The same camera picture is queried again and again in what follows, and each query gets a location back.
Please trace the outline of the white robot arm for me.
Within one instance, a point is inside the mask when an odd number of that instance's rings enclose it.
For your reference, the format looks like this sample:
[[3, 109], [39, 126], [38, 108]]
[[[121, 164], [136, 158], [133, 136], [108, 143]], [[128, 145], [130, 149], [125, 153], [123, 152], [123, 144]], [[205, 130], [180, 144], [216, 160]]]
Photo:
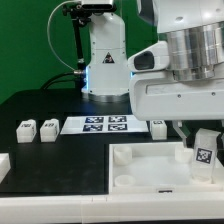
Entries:
[[85, 97], [128, 95], [139, 120], [224, 120], [224, 0], [136, 0], [158, 42], [126, 56], [125, 24], [113, 0], [81, 0], [89, 14], [91, 61]]

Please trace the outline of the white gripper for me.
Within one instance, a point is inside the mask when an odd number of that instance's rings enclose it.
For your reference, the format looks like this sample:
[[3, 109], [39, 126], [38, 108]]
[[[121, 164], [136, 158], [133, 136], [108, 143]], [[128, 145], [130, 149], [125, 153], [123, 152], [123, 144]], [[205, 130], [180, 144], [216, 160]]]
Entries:
[[183, 121], [224, 119], [224, 75], [178, 82], [166, 71], [136, 74], [130, 81], [130, 104], [138, 120], [173, 121], [187, 147], [190, 131]]

